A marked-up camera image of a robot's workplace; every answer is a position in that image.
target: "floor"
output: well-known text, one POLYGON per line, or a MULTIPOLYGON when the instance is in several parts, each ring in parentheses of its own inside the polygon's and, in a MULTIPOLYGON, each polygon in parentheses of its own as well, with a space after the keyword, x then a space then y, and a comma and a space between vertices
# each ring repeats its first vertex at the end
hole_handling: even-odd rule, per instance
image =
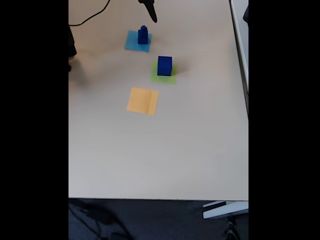
MULTIPOLYGON (((202 205, 210 201, 86 199, 112 211, 126 226, 134 240, 223 240, 226 217, 203 219, 202 205)), ((97 231, 95 221, 73 205, 75 214, 97 231)), ((249 214, 236 215, 236 230, 241 240, 249 239, 249 214)), ((101 235, 117 231, 101 224, 101 235)), ((69 240, 98 238, 69 211, 69 240)))

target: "light blue paper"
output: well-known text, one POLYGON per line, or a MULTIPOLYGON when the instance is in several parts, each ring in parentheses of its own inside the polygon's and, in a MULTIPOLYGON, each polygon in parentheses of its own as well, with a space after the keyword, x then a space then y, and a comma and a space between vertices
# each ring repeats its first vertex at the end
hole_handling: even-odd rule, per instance
POLYGON ((124 49, 148 53, 150 50, 151 38, 152 34, 149 33, 148 44, 138 44, 138 32, 129 30, 124 49))

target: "green square mat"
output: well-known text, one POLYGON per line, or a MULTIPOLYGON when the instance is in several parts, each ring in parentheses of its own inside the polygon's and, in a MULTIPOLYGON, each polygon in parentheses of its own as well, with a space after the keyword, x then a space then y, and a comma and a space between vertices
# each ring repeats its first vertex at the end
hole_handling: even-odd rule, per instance
POLYGON ((158 62, 152 61, 152 70, 150 74, 150 81, 163 84, 176 84, 177 79, 177 64, 172 64, 171 76, 158 76, 158 62))

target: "white table surface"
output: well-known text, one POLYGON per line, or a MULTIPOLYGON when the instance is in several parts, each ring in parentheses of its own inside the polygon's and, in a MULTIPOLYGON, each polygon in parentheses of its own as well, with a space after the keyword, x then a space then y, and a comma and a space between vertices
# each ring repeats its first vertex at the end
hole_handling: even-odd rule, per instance
MULTIPOLYGON (((106 0, 69 0, 69 24, 106 0)), ((248 115, 227 0, 157 0, 158 23, 138 0, 72 27, 69 197, 249 198, 248 115), (152 34, 150 52, 125 50, 128 30, 152 34), (150 81, 172 56, 176 85, 150 81), (127 111, 132 87, 159 92, 155 115, 127 111)))

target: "stacked blue blocks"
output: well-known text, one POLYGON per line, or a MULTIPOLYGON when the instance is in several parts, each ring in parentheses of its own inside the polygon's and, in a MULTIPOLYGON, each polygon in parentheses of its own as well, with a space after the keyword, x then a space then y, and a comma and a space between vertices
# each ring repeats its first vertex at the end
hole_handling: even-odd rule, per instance
POLYGON ((148 44, 148 29, 145 25, 138 30, 138 44, 148 44))
POLYGON ((171 76, 172 73, 172 57, 159 56, 158 57, 158 76, 171 76))

